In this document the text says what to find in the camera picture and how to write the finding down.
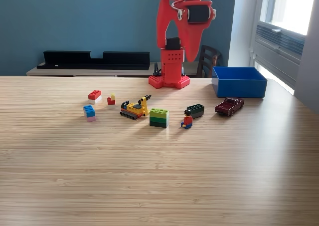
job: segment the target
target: yellow toy excavator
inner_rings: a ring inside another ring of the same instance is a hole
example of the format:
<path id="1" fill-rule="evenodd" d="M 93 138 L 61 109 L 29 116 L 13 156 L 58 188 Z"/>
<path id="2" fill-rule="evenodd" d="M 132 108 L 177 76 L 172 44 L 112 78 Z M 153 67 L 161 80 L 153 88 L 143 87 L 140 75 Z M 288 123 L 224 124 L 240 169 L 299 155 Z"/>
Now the yellow toy excavator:
<path id="1" fill-rule="evenodd" d="M 136 120 L 142 116 L 148 116 L 150 111 L 148 110 L 147 101 L 151 98 L 151 95 L 146 95 L 141 98 L 138 103 L 130 104 L 129 101 L 125 101 L 121 106 L 120 114 L 124 117 Z"/>

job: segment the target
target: toy vehicle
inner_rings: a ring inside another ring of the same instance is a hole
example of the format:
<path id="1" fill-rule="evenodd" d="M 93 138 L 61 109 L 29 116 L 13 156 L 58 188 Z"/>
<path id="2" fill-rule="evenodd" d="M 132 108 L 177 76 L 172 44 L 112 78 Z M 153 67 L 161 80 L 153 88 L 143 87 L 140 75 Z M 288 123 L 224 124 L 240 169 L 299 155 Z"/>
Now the toy vehicle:
<path id="1" fill-rule="evenodd" d="M 121 106 L 120 114 L 124 117 L 136 120 L 142 116 L 149 115 L 147 101 L 151 98 L 151 95 L 146 95 L 139 100 L 138 103 L 130 104 L 129 101 L 125 101 Z"/>
<path id="2" fill-rule="evenodd" d="M 233 116 L 240 108 L 244 107 L 244 100 L 241 98 L 226 98 L 223 103 L 215 107 L 215 112 L 228 116 Z"/>

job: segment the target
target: white lego brick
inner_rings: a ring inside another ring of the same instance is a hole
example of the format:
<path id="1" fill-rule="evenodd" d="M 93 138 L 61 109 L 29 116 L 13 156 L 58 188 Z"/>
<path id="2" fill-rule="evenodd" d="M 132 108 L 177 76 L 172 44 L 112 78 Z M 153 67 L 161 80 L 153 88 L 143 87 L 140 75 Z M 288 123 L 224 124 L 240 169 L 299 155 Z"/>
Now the white lego brick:
<path id="1" fill-rule="evenodd" d="M 89 103 L 95 105 L 101 100 L 102 100 L 102 96 L 100 95 L 96 100 L 89 100 Z"/>

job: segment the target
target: dark red toy car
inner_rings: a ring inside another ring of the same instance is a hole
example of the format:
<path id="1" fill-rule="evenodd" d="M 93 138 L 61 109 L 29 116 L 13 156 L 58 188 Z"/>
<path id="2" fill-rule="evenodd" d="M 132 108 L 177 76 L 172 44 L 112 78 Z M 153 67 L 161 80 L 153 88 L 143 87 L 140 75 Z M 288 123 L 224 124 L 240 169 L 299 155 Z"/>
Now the dark red toy car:
<path id="1" fill-rule="evenodd" d="M 215 107 L 215 112 L 228 116 L 233 116 L 240 108 L 244 107 L 244 100 L 241 98 L 226 98 L 223 103 Z"/>

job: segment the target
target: blue bin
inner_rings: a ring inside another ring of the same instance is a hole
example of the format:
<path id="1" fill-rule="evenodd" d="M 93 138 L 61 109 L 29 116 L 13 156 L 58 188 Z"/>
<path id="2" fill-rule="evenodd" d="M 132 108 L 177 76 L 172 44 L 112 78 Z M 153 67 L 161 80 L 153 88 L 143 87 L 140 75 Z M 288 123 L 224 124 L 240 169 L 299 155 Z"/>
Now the blue bin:
<path id="1" fill-rule="evenodd" d="M 214 67 L 212 84 L 217 97 L 264 98 L 267 79 L 253 67 Z"/>

